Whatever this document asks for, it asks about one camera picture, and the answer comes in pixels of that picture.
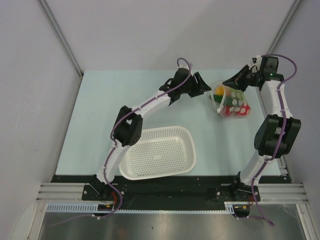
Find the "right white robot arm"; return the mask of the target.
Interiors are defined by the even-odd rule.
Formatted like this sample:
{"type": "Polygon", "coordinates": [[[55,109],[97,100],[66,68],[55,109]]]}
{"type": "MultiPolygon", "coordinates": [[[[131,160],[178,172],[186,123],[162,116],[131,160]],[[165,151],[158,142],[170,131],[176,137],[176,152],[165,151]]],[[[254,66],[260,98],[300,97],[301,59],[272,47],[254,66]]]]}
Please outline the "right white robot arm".
{"type": "Polygon", "coordinates": [[[236,201],[259,194],[258,183],[265,170],[287,155],[301,129],[301,121],[291,114],[285,98],[285,83],[295,75],[284,78],[278,73],[280,54],[257,55],[223,85],[244,92],[258,88],[264,99],[266,117],[254,137],[255,152],[246,167],[226,186],[236,201]]]}

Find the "clear polka dot zip bag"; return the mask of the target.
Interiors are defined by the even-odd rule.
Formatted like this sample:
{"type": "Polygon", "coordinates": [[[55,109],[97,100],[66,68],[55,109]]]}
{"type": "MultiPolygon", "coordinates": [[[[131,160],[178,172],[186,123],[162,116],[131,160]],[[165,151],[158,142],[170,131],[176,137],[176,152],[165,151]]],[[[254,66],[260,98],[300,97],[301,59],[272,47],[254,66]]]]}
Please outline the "clear polka dot zip bag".
{"type": "Polygon", "coordinates": [[[208,100],[214,111],[221,117],[246,117],[251,113],[251,107],[241,90],[236,90],[215,81],[209,86],[211,91],[208,100]]]}

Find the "orange yellow fake fruit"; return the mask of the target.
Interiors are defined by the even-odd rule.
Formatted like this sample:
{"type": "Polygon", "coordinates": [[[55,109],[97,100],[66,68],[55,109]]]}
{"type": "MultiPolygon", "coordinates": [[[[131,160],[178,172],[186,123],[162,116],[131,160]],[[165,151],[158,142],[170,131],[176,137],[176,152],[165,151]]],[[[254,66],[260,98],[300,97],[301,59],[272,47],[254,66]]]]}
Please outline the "orange yellow fake fruit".
{"type": "Polygon", "coordinates": [[[225,90],[223,85],[219,85],[215,88],[215,95],[223,96],[224,93],[225,93],[225,90]]]}

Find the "green fake cucumber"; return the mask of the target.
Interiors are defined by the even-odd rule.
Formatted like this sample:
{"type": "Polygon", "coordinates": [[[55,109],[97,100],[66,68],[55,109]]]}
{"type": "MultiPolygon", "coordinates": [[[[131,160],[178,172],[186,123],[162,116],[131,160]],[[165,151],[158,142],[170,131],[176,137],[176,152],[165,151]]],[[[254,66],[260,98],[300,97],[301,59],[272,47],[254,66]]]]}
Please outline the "green fake cucumber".
{"type": "Polygon", "coordinates": [[[222,102],[222,100],[223,100],[223,95],[217,95],[217,94],[213,94],[212,96],[211,96],[211,99],[215,102],[215,103],[218,103],[218,104],[220,104],[221,102],[222,102]]]}

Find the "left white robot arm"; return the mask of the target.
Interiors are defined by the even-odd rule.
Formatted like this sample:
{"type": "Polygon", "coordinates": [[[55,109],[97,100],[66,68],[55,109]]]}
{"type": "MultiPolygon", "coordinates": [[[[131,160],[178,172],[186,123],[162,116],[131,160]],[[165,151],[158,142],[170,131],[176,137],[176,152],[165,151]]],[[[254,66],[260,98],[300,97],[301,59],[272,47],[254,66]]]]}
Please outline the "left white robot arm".
{"type": "Polygon", "coordinates": [[[117,118],[110,133],[111,149],[103,166],[93,175],[89,182],[93,194],[100,200],[110,196],[111,191],[117,189],[111,185],[120,162],[142,135],[143,121],[146,117],[172,105],[187,94],[194,98],[211,91],[199,72],[192,73],[189,67],[179,67],[174,76],[168,79],[154,96],[134,107],[124,105],[118,112],[117,118]]]}

